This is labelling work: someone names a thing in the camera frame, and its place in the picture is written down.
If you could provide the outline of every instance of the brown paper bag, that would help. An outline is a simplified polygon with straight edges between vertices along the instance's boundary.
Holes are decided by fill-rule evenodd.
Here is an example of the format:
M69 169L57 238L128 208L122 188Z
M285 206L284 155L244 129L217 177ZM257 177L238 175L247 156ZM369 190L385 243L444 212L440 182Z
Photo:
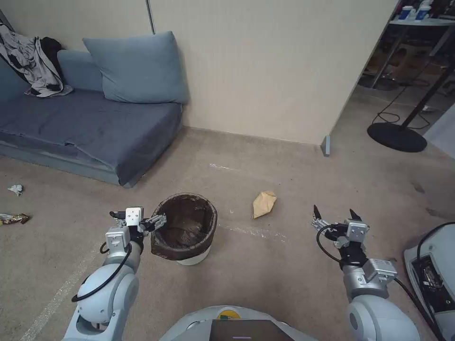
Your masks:
M276 201L276 195L272 191L259 193L253 201L253 219L269 213Z

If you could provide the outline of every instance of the beige carpet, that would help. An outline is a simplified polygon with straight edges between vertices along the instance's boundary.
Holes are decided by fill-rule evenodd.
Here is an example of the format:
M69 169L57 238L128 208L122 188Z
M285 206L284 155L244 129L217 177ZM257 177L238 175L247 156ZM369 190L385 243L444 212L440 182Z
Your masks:
M371 226L367 254L395 258L406 282L404 244L455 218L455 162L432 146L405 154L372 141L366 128L383 105L356 92L329 158L317 146L185 128L133 189L1 158L1 211L33 218L0 226L0 339L63 337L75 307L70 297L102 263L97 252L110 210L141 205L151 214L174 193L196 192L218 209L212 251L183 267L150 254L146 241L125 340L157 340L184 314L209 305L241 305L320 340L350 340L342 272L316 245L313 204L329 221L354 209ZM7 191L15 183L25 186L21 197ZM269 215L252 220L262 190L278 200ZM422 339L431 340L405 293L389 288Z

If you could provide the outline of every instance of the trash can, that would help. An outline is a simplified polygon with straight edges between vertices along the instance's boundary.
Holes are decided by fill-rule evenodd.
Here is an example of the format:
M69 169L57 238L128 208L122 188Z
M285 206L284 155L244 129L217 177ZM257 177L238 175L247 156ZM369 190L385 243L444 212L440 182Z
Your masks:
M152 232L152 253L182 265L201 262L210 251L217 228L218 213L212 203L199 194L175 194L153 212L162 214L167 222Z

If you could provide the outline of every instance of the gray jacket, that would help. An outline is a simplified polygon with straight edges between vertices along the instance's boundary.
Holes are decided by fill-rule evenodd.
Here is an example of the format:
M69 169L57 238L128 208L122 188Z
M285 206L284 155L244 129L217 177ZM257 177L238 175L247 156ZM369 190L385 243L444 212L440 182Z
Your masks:
M0 54L18 72L24 74L37 97L62 94L64 85L52 62L41 48L40 40L10 31L0 23Z

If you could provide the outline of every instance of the yellow sticker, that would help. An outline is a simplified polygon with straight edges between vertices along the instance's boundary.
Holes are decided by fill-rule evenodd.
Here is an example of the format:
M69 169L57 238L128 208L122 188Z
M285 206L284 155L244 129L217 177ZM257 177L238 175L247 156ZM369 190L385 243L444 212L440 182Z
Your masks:
M217 319L221 319L221 316L226 316L228 319L229 318L240 318L240 315L237 314L234 310L223 310L221 313L219 313Z

